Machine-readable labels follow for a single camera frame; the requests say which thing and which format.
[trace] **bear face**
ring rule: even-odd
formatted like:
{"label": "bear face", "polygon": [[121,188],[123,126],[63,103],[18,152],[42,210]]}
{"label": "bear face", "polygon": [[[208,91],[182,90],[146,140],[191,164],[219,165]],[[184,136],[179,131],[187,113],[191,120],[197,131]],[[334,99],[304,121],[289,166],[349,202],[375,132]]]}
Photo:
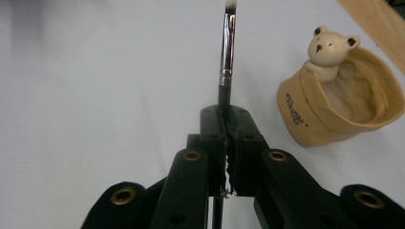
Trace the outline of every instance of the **bear face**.
{"label": "bear face", "polygon": [[342,63],[349,51],[360,44],[357,36],[343,36],[329,31],[325,26],[318,27],[309,43],[309,61],[319,67],[330,68]]}

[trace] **metal rivet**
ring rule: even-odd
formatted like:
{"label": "metal rivet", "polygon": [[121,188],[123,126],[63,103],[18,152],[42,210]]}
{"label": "metal rivet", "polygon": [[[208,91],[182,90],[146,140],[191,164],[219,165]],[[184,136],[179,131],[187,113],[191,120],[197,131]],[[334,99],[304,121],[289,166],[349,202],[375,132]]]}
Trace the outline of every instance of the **metal rivet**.
{"label": "metal rivet", "polygon": [[124,205],[134,200],[136,192],[132,187],[123,187],[116,190],[111,196],[111,202],[115,205]]}
{"label": "metal rivet", "polygon": [[272,160],[276,160],[276,161],[280,161],[280,162],[284,162],[284,161],[288,160],[288,157],[281,152],[271,152],[270,154],[268,154],[268,157],[270,157],[270,159],[272,159]]}
{"label": "metal rivet", "polygon": [[194,161],[194,160],[200,159],[201,155],[197,151],[190,151],[190,152],[184,153],[183,157],[184,157],[184,159],[186,159],[188,161]]}
{"label": "metal rivet", "polygon": [[381,198],[367,191],[357,190],[353,193],[353,195],[357,201],[371,208],[383,208],[385,205]]}

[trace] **wooden board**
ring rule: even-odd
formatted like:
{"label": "wooden board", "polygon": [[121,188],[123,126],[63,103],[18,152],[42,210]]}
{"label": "wooden board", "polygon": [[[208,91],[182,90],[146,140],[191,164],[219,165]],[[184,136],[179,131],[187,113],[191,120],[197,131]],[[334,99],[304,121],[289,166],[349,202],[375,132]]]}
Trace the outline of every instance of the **wooden board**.
{"label": "wooden board", "polygon": [[384,0],[338,0],[405,75],[405,20]]}

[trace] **bear ear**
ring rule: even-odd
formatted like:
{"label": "bear ear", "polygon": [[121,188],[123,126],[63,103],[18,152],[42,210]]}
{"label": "bear ear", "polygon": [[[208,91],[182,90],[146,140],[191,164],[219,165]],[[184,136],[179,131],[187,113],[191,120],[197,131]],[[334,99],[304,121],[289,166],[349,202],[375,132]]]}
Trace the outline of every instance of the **bear ear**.
{"label": "bear ear", "polygon": [[349,49],[352,50],[360,45],[360,37],[358,36],[347,36],[346,37],[349,45]]}
{"label": "bear ear", "polygon": [[313,32],[313,35],[316,36],[317,34],[324,32],[324,31],[328,31],[328,27],[319,26],[318,28],[315,29],[315,31]]}

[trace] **black plastic part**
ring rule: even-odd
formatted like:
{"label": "black plastic part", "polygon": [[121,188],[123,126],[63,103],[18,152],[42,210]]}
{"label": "black plastic part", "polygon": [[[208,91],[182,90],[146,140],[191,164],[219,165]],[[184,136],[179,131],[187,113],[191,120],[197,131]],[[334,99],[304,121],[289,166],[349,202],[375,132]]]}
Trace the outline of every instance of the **black plastic part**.
{"label": "black plastic part", "polygon": [[176,154],[152,217],[151,229],[206,228],[208,156],[200,149]]}
{"label": "black plastic part", "polygon": [[[264,150],[261,154],[262,180],[274,204],[267,207],[277,208],[284,222],[283,228],[357,228],[354,222],[330,196],[310,176],[302,165],[289,153],[281,150]],[[268,211],[261,214],[271,221]]]}
{"label": "black plastic part", "polygon": [[359,228],[403,229],[405,226],[404,209],[374,188],[360,184],[346,186],[340,201]]}
{"label": "black plastic part", "polygon": [[[112,196],[119,192],[122,197],[128,198],[125,190],[134,190],[134,198],[125,204],[114,204]],[[107,189],[91,209],[82,229],[130,229],[147,228],[149,222],[147,213],[143,211],[145,189],[136,183],[122,182]]]}
{"label": "black plastic part", "polygon": [[187,144],[185,148],[199,148],[200,147],[200,135],[188,135]]}
{"label": "black plastic part", "polygon": [[259,176],[260,153],[268,149],[267,143],[250,113],[231,106],[226,129],[233,147],[227,151],[229,183],[240,197],[254,197]]}
{"label": "black plastic part", "polygon": [[159,182],[150,186],[146,189],[146,196],[144,198],[143,211],[145,211],[144,220],[147,221],[147,225],[151,221],[153,214],[155,213],[156,206],[163,190],[164,184],[166,183],[166,177],[161,179]]}
{"label": "black plastic part", "polygon": [[226,148],[228,140],[218,106],[200,112],[200,148],[209,155],[209,195],[220,197],[225,187]]}
{"label": "black plastic part", "polygon": [[253,204],[262,229],[284,228],[284,219],[266,186],[260,184]]}

